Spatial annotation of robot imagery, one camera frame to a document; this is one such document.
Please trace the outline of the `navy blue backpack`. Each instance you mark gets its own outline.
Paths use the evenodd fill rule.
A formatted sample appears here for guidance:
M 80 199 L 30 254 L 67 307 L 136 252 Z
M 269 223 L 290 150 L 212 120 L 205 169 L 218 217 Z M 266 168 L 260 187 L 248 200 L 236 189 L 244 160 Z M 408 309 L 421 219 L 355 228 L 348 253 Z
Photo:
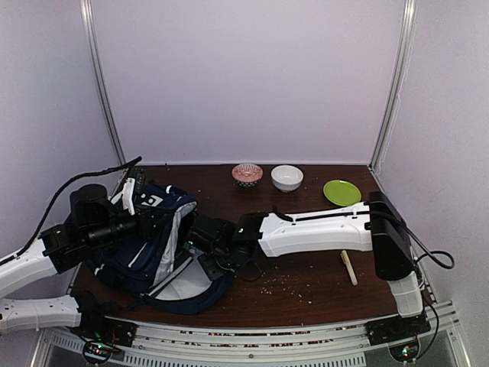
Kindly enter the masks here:
M 129 179 L 110 201 L 119 209 L 148 207 L 163 222 L 151 239 L 133 237 L 85 263 L 105 286 L 136 296 L 130 309 L 146 304 L 167 313 L 196 315 L 230 288 L 233 274 L 210 279 L 198 260 L 202 251 L 184 244 L 197 207 L 192 194 L 155 182 L 137 192 L 135 181 Z

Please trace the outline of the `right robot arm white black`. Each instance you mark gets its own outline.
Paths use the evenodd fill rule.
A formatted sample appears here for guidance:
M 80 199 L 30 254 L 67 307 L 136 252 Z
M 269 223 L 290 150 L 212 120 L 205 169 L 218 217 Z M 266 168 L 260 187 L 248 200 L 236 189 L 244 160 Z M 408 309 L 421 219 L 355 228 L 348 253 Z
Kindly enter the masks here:
M 339 209 L 286 214 L 249 213 L 237 223 L 218 219 L 209 254 L 223 271 L 236 271 L 260 250 L 268 258 L 300 252 L 372 252 L 375 274 L 386 281 L 397 305 L 391 329 L 408 337 L 421 324 L 423 300 L 408 228 L 380 191 Z

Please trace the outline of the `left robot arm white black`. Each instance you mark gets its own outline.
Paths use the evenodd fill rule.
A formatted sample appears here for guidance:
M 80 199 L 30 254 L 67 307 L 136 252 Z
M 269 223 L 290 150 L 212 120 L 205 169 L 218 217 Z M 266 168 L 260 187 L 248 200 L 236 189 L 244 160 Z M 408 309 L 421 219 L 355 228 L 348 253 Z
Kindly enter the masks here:
M 120 246 L 134 236 L 149 239 L 156 231 L 151 214 L 124 211 L 99 222 L 80 224 L 72 220 L 42 232 L 30 245 L 1 260 L 1 333 L 81 326 L 93 339 L 105 338 L 110 331 L 109 321 L 89 292 L 36 300 L 7 296 L 75 268 L 97 251 Z

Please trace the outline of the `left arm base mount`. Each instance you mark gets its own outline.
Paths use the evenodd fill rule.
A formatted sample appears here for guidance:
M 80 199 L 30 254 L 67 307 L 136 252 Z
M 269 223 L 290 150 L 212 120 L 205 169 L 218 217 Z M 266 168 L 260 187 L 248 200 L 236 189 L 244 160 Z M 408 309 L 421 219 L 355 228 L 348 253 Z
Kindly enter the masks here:
M 122 357 L 123 348 L 131 347 L 138 326 L 135 323 L 112 318 L 88 318 L 69 331 L 83 343 L 82 357 L 90 366 L 107 363 L 111 357 Z

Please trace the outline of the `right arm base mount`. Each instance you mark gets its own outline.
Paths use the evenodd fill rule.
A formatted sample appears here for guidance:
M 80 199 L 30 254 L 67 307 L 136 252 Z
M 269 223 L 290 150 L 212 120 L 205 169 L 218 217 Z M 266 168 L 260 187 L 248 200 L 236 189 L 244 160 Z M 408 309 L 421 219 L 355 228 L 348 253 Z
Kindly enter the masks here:
M 371 346 L 386 345 L 390 356 L 397 362 L 414 362 L 421 352 L 419 335 L 431 330 L 423 313 L 416 317 L 388 317 L 365 324 Z

